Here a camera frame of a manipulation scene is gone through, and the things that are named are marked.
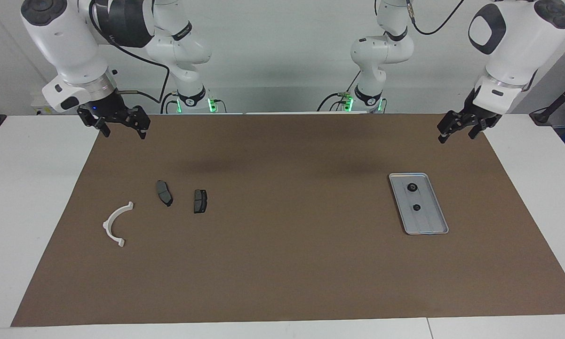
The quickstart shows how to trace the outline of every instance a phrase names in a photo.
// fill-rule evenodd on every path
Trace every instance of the metal tray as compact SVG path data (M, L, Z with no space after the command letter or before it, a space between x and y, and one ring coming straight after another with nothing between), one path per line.
M389 180L407 234L449 232L429 176L424 173L393 173Z

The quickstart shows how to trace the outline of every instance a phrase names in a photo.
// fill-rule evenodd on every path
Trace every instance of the white table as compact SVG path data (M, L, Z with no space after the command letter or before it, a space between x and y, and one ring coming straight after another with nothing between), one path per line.
M0 128L0 339L565 338L565 315L8 328L96 135L76 116L12 116ZM564 144L526 115L486 135L565 271Z

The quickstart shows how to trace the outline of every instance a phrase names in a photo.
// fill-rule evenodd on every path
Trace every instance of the white plastic clip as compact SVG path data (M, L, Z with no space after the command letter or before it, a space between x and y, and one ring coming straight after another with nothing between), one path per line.
M113 239L114 241L117 241L119 243L119 247L123 247L126 241L121 238L115 237L111 232L111 227L113 226L113 222L115 221L115 219L117 219L117 217L127 212L128 210L133 210L133 209L134 209L134 203L130 202L130 204L128 204L127 206L123 206L122 208L119 208L118 210L113 212L113 214L111 214L111 216L102 224L102 227L104 228L104 230L106 230L106 234L109 236L109 238Z

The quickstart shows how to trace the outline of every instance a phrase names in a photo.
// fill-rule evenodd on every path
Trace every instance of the brown mat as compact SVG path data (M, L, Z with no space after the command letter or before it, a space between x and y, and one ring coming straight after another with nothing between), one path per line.
M13 326L564 314L565 274L489 143L441 146L439 119L157 116L145 141L112 127ZM403 232L388 174L412 171L449 234ZM119 248L102 223L128 201Z

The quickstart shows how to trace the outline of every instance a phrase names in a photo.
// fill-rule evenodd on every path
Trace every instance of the white robotic arm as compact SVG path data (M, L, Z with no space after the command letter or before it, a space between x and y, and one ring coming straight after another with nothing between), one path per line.
M105 123L118 122L144 139L151 120L142 107L125 106L106 60L98 54L97 41L103 38L119 48L145 48L156 65L168 67L186 109L210 106L194 65L209 61L211 50L192 34L180 0L25 0L21 14L33 41L58 72L43 89L48 103L59 112L78 107L83 122L107 137ZM90 23L100 37L93 36Z
M211 48L194 31L181 0L80 0L80 8L94 2L92 14L102 35L120 46L144 48L170 69L185 111L210 106L194 65L208 62Z
M117 92L108 64L77 8L67 0L25 0L21 15L35 44L58 72L42 92L59 112L78 107L86 126L108 137L117 122L145 138L151 124L140 106L128 109Z
M209 91L194 66L211 59L211 48L194 34L179 0L156 0L153 13L156 35L145 47L149 56L170 68L184 111L211 109Z
M502 0L476 13L469 28L472 45L489 62L460 112L450 111L439 123L439 141L469 126L474 139L497 124L536 71L565 40L562 0Z
M382 65L407 61L414 52L414 41L407 34L409 17L405 0L382 0L377 22L385 31L382 36L359 39L351 47L351 59L360 67L353 110L375 112L379 108L386 73Z

